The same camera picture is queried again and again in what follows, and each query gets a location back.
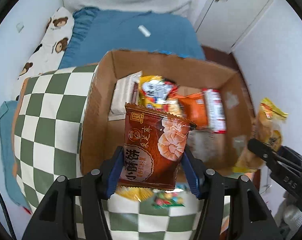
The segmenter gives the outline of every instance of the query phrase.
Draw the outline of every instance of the gold logo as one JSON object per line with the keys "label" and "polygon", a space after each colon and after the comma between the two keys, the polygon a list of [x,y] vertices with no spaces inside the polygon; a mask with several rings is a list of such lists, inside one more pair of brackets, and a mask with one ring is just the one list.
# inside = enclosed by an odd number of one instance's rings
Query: gold logo
{"label": "gold logo", "polygon": [[130,120],[143,123],[144,113],[131,113]]}

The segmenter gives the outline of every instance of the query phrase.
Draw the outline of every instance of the checkered tablecloth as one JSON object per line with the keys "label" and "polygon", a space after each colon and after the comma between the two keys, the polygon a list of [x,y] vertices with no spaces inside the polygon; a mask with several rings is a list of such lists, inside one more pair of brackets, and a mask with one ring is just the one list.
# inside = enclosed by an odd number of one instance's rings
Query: checkered tablecloth
{"label": "checkered tablecloth", "polygon": [[[82,176],[79,161],[81,125],[96,65],[47,72],[28,80],[15,124],[17,182],[38,207],[54,180]],[[113,240],[192,239],[203,202],[183,192],[185,207],[155,209],[154,199],[134,202],[119,195],[103,201]],[[85,239],[81,202],[76,197],[78,237]]]}

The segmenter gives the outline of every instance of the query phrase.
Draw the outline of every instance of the red and white package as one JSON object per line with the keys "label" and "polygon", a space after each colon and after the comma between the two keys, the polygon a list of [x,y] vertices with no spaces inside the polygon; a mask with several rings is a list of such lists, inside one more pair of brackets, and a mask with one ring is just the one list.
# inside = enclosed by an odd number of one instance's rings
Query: red and white package
{"label": "red and white package", "polygon": [[226,117],[220,91],[216,89],[202,89],[208,116],[208,127],[214,133],[226,133]]}

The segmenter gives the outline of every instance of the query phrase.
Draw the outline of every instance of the screw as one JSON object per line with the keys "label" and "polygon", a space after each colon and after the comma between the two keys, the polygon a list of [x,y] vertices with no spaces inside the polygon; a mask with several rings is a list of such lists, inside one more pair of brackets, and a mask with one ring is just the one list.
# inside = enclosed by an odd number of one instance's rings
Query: screw
{"label": "screw", "polygon": [[66,179],[65,176],[59,176],[59,177],[57,178],[57,181],[58,181],[58,182],[63,182],[65,179]]}
{"label": "screw", "polygon": [[215,174],[215,171],[214,171],[213,169],[207,169],[207,170],[206,170],[206,173],[207,173],[208,175],[214,175],[214,174]]}
{"label": "screw", "polygon": [[242,175],[241,176],[241,181],[248,182],[249,181],[249,177],[246,176],[246,175]]}
{"label": "screw", "polygon": [[91,174],[92,175],[99,175],[100,174],[100,170],[94,169],[94,170],[91,171]]}

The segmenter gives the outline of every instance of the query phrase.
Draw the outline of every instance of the white door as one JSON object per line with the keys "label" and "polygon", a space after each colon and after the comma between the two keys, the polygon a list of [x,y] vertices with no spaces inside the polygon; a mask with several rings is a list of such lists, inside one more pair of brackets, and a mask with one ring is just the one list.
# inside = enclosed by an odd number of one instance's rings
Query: white door
{"label": "white door", "polygon": [[214,0],[196,34],[199,41],[229,53],[268,0]]}

